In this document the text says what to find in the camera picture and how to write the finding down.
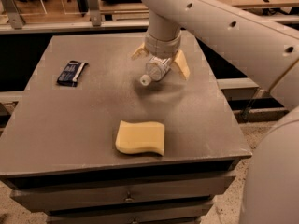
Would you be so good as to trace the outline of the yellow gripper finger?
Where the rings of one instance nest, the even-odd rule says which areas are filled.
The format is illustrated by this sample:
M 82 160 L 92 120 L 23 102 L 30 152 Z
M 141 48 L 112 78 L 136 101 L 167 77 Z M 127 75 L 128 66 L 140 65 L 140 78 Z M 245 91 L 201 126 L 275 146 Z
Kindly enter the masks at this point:
M 188 80 L 190 76 L 190 69 L 184 52 L 180 49 L 170 65 L 171 69 L 177 72 L 184 80 Z
M 131 59 L 136 60 L 138 58 L 144 58 L 149 55 L 145 43 L 142 43 L 132 54 Z

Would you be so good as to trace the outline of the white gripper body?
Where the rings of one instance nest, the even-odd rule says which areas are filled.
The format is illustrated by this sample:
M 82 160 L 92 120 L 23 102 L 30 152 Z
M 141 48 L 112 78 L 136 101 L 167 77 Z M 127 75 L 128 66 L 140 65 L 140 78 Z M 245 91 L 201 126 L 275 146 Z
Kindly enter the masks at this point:
M 170 41 L 162 41 L 154 38 L 149 32 L 145 35 L 145 48 L 153 56 L 160 59 L 168 59 L 174 57 L 179 49 L 181 42 L 181 33 Z

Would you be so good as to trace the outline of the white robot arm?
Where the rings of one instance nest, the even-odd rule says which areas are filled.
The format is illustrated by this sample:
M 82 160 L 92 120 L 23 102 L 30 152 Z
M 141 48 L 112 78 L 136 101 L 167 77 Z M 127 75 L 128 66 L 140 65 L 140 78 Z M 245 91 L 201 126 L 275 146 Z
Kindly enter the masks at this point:
M 288 109 L 250 160 L 239 224 L 299 224 L 297 31 L 217 0 L 141 1 L 149 9 L 141 52 L 177 56 L 186 29 Z

